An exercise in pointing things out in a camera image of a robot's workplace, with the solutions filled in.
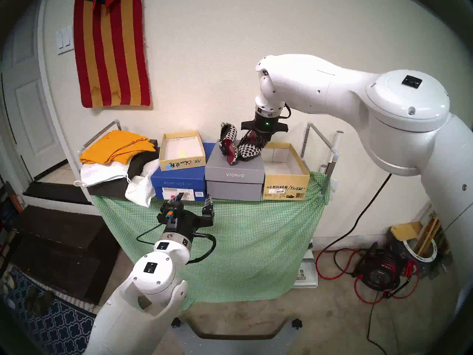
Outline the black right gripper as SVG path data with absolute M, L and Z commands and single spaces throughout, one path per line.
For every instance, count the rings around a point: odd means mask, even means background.
M 280 123 L 279 117 L 267 118 L 262 115 L 255 115 L 253 120 L 242 122 L 241 129 L 254 132 L 255 147 L 265 148 L 275 133 L 287 133 L 288 125 Z

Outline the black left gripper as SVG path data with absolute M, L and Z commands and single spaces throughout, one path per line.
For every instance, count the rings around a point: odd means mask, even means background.
M 191 211 L 184 210 L 182 198 L 184 192 L 180 192 L 176 197 L 176 210 L 171 220 L 166 214 L 157 215 L 159 223 L 165 226 L 161 240 L 171 240 L 175 242 L 192 242 L 194 238 L 206 238 L 214 241 L 214 237 L 207 233 L 198 233 L 201 228 L 211 227 L 214 218 L 214 205 L 210 195 L 206 195 L 205 204 L 202 209 L 202 216 L 198 216 Z

